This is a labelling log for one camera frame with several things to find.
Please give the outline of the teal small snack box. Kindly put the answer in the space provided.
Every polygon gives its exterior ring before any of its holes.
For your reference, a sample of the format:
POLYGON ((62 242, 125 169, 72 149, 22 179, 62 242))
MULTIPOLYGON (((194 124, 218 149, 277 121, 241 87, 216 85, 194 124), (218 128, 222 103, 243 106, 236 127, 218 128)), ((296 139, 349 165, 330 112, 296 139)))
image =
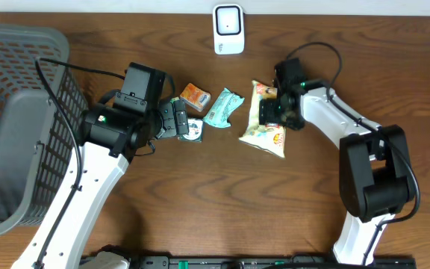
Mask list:
POLYGON ((179 98, 171 99, 175 114, 177 138, 183 141, 202 142, 203 121, 188 117, 186 106, 179 98))

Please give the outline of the orange small snack box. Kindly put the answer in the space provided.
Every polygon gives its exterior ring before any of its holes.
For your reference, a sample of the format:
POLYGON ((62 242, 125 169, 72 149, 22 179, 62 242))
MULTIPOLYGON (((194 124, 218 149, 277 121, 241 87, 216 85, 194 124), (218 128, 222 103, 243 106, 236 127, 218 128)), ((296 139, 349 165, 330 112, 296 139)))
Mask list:
POLYGON ((181 92, 179 98, 198 112, 202 112, 211 100, 211 95, 209 92, 189 83, 181 92))

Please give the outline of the yellow snack bag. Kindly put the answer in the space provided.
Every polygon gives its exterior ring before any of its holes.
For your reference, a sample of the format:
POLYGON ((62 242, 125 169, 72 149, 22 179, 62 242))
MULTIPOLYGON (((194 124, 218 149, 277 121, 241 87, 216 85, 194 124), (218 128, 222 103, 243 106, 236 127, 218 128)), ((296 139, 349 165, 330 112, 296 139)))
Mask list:
POLYGON ((275 99, 278 89, 270 87, 259 81, 252 80, 252 99, 249 110, 249 121, 245 133, 239 141, 272 153, 279 158, 285 158, 284 143, 286 139, 286 128, 275 123, 260 124, 260 102, 275 99))

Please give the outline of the teal snack packet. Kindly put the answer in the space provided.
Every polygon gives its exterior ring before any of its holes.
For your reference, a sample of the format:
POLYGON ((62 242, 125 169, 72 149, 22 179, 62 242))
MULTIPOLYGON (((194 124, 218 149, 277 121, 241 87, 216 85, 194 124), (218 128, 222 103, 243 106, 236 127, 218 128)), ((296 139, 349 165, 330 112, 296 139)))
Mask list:
POLYGON ((244 100, 245 99, 243 97, 240 97, 231 92, 228 88, 225 88, 220 93, 209 112, 205 115, 203 121, 208 125, 219 129, 230 127, 231 124, 228 121, 228 118, 243 104, 244 100))

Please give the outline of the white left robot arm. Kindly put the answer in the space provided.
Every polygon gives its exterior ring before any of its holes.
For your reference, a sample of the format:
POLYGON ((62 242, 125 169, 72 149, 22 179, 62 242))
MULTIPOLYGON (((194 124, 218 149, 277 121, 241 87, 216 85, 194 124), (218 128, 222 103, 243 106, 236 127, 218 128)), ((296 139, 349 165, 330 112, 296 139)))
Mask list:
POLYGON ((186 134, 187 112, 180 100, 146 111, 97 104, 84 115, 82 129, 84 143, 73 149, 59 190, 14 268, 82 267, 102 206, 136 151, 153 139, 186 134))

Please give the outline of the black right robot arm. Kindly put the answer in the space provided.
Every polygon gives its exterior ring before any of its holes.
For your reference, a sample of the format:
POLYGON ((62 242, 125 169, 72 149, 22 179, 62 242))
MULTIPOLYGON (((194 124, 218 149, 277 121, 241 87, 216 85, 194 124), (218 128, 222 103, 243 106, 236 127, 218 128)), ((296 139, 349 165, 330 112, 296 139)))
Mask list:
POLYGON ((341 264, 373 265, 387 225, 412 218, 420 207, 403 129, 363 117, 323 80, 289 84, 263 98, 259 121, 293 130, 310 123, 338 148, 339 194, 347 213, 332 252, 341 264))

